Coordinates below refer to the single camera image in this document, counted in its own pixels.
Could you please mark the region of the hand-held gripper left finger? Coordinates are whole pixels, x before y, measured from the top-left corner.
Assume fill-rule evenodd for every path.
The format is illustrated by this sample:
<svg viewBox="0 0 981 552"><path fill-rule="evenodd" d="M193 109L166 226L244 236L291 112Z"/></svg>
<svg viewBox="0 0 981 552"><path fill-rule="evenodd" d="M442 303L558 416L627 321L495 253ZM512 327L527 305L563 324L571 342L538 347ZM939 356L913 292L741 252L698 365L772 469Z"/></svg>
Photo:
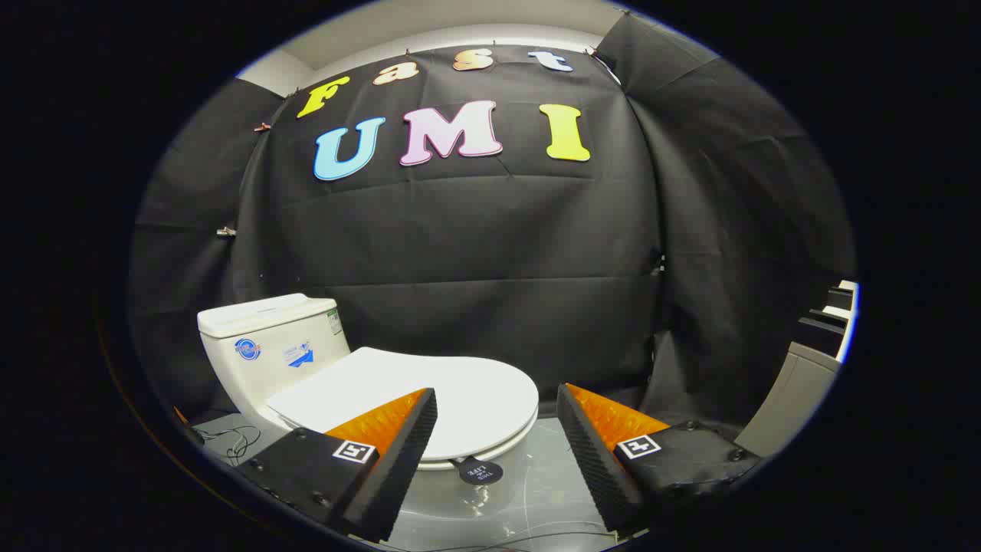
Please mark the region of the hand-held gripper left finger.
<svg viewBox="0 0 981 552"><path fill-rule="evenodd" d="M332 531L387 541L437 419L435 389L421 388L330 431L291 430L238 474Z"/></svg>

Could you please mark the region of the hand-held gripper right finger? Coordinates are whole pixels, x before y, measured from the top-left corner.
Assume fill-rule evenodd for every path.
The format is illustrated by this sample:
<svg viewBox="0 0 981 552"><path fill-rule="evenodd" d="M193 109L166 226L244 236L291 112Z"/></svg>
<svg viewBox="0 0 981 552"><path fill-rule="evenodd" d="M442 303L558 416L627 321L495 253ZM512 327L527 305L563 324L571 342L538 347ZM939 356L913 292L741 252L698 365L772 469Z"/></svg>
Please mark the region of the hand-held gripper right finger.
<svg viewBox="0 0 981 552"><path fill-rule="evenodd" d="M662 422L571 383L558 387L556 408L607 531L711 513L763 461L708 424Z"/></svg>

